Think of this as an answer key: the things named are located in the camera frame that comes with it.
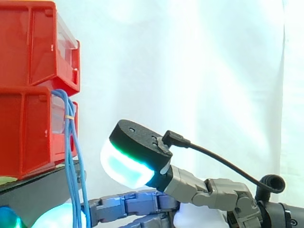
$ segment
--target robotic arm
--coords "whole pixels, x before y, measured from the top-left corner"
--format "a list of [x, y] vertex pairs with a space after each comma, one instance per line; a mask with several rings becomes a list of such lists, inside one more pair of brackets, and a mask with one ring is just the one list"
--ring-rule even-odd
[[109, 139], [115, 149], [127, 155], [126, 159], [132, 158], [139, 166], [133, 167], [135, 163], [132, 166], [124, 165], [120, 158], [111, 158], [109, 163], [117, 163], [119, 168], [107, 166], [105, 170], [108, 174], [115, 179], [130, 173], [131, 176], [138, 177], [138, 183], [145, 177], [140, 175], [141, 170], [153, 170], [153, 177], [145, 184], [158, 191], [132, 192], [91, 200], [89, 204], [93, 227], [98, 222], [114, 221], [128, 215], [148, 215], [125, 228], [170, 228], [173, 227], [172, 218], [179, 209], [179, 202], [227, 211], [231, 228], [304, 227], [302, 208], [269, 202], [271, 192], [280, 193], [285, 188], [284, 180], [279, 176], [267, 175], [257, 181], [257, 194], [253, 198], [243, 183], [229, 179], [202, 181], [193, 174], [170, 165], [172, 153], [169, 147], [175, 145], [188, 148], [190, 145], [188, 140], [178, 134], [167, 132], [161, 137], [136, 123], [121, 120]]

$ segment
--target red plastic storage bin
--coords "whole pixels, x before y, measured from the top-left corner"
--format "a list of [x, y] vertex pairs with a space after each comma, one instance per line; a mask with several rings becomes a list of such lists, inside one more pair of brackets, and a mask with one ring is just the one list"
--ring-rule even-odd
[[63, 131], [64, 103], [49, 89], [0, 87], [0, 176], [23, 179], [55, 168], [64, 161]]
[[51, 1], [0, 0], [0, 86], [80, 90], [79, 42]]

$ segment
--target cable connector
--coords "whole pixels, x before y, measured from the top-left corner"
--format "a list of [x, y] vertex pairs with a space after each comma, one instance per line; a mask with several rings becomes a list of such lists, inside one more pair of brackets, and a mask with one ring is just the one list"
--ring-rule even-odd
[[183, 147], [183, 148], [189, 148], [191, 142], [188, 139], [185, 139], [180, 134], [177, 134], [172, 131], [167, 131], [165, 135], [162, 138], [162, 141], [164, 144], [166, 144], [168, 147], [171, 147], [172, 145]]

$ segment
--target green led light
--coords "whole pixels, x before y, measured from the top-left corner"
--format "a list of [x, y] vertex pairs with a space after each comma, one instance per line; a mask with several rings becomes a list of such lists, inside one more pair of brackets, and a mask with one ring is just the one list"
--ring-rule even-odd
[[[86, 216], [81, 212], [82, 228], [86, 228]], [[41, 215], [32, 228], [72, 228], [73, 207], [71, 203], [61, 204]]]
[[0, 227], [24, 228], [21, 218], [9, 207], [0, 207]]
[[131, 189], [144, 186], [154, 176], [154, 171], [118, 151], [109, 140], [103, 146], [100, 161], [112, 179]]

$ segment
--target blue wire bundle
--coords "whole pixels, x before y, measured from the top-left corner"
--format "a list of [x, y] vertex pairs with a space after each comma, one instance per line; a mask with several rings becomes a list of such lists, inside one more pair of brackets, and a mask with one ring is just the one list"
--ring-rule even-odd
[[89, 204], [87, 200], [86, 193], [86, 182], [85, 182], [85, 170], [83, 159], [80, 151], [80, 146], [76, 134], [75, 128], [75, 108], [73, 102], [69, 99], [67, 93], [62, 89], [56, 89], [52, 91], [52, 94], [60, 97], [65, 103], [65, 170], [66, 170], [66, 179], [71, 196], [71, 201], [73, 205], [73, 228], [81, 228], [81, 204], [78, 193], [78, 184], [76, 171], [74, 167], [72, 152], [71, 152], [71, 136], [74, 139], [74, 143], [77, 150], [79, 165], [80, 165], [80, 180], [81, 180], [81, 189], [84, 200], [84, 213], [86, 218], [86, 228], [91, 228], [91, 216], [89, 211]]

